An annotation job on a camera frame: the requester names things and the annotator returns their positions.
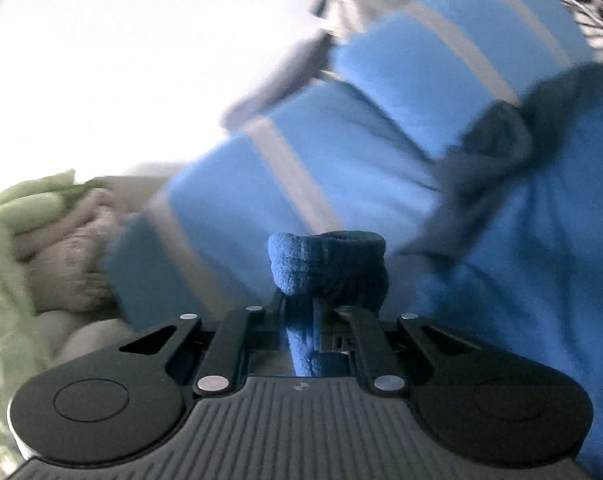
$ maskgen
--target ribbed gray surface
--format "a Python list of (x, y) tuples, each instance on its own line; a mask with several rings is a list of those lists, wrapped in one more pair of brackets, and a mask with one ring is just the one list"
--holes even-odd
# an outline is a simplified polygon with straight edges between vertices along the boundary
[(353, 378), (249, 378), (199, 402), (167, 444), (134, 462), (70, 470), (31, 460), (16, 480), (586, 480), (573, 462), (534, 470), (471, 463), (441, 448), (398, 399)]

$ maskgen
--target logo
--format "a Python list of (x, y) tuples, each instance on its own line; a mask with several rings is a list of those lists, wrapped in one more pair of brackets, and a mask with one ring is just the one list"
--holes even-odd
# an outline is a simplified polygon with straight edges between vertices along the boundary
[(298, 392), (305, 392), (309, 388), (310, 388), (309, 383), (299, 383), (299, 384), (295, 384), (293, 386), (293, 389), (297, 390)]

